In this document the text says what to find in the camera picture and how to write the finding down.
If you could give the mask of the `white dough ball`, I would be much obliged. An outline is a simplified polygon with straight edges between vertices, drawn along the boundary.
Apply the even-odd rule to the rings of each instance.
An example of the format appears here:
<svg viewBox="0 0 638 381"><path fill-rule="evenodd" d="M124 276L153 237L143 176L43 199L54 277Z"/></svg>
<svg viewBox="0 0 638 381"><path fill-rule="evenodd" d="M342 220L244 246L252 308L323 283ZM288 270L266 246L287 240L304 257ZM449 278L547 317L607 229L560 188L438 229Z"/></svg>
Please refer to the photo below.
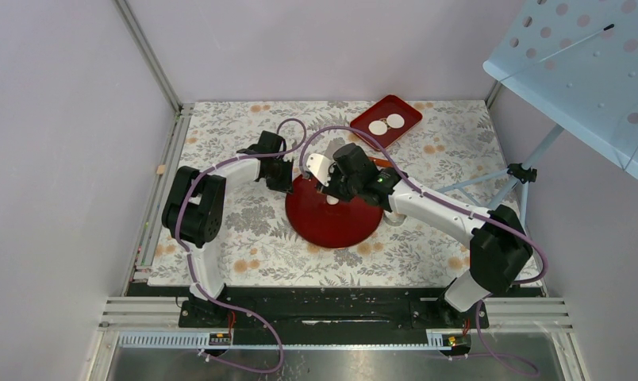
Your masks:
<svg viewBox="0 0 638 381"><path fill-rule="evenodd" d="M340 201L340 200L339 200L338 198L335 198L335 197L333 197L333 196L330 196L330 195L327 195L327 196L326 196L326 202L327 202L329 205L334 206L334 205L338 204L338 203L339 203L339 201Z"/></svg>

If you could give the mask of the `round red tray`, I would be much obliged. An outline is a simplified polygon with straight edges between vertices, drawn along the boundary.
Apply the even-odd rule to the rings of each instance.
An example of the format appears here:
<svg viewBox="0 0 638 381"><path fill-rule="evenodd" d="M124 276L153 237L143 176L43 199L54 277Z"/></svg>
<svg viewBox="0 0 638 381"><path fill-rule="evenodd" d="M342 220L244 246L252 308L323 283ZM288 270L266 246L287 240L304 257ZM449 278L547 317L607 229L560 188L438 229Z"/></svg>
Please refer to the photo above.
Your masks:
<svg viewBox="0 0 638 381"><path fill-rule="evenodd" d="M365 241L380 225L383 211L354 198L350 202L328 202L318 192L317 180L298 176L293 192L286 196L286 217L293 230L322 248L347 248Z"/></svg>

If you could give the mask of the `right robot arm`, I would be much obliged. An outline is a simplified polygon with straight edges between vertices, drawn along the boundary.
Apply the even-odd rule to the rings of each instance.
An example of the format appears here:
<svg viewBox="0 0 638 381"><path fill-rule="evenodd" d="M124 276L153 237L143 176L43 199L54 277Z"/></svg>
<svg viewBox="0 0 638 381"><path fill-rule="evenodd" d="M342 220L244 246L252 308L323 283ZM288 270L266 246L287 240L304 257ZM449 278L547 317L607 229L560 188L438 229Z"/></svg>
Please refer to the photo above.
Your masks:
<svg viewBox="0 0 638 381"><path fill-rule="evenodd" d="M423 187L394 165L378 167L356 144L338 148L331 158L312 154L305 166L317 178L318 189L332 198L358 198L424 222L468 247L468 270L446 287L437 307L445 325L460 325L478 301L507 291L532 257L532 244L508 206L490 210L459 202Z"/></svg>

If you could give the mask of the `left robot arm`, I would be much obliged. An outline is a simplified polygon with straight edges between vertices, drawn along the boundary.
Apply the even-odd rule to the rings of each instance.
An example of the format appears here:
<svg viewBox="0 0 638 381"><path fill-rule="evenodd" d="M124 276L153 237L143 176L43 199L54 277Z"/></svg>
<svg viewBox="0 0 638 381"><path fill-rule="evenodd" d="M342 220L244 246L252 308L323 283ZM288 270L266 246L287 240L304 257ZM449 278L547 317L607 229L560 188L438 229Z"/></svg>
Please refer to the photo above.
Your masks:
<svg viewBox="0 0 638 381"><path fill-rule="evenodd" d="M225 196L250 182L263 180L273 191L292 191L292 152L280 135L264 131L258 141L230 159L200 171L183 166L175 173L163 208L161 222L184 249L190 292L202 299L198 316L211 326L226 321L229 310L243 312L219 299L225 281L218 268L221 244L215 239L224 220Z"/></svg>

